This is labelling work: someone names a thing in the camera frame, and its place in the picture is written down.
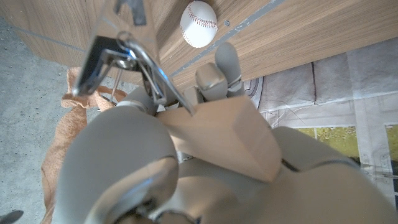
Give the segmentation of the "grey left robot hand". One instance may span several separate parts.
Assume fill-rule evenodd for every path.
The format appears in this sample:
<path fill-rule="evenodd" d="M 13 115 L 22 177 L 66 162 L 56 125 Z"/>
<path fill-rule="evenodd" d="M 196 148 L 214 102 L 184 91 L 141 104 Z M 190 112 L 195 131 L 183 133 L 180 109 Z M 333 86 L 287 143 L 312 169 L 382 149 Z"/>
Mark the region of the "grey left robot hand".
<path fill-rule="evenodd" d="M 303 133 L 270 128 L 243 93 L 235 48 L 197 71 L 191 105 L 136 40 L 95 37 L 75 96 L 103 67 L 140 69 L 137 88 L 69 147 L 58 181 L 62 223 L 396 223 L 357 164 Z"/>

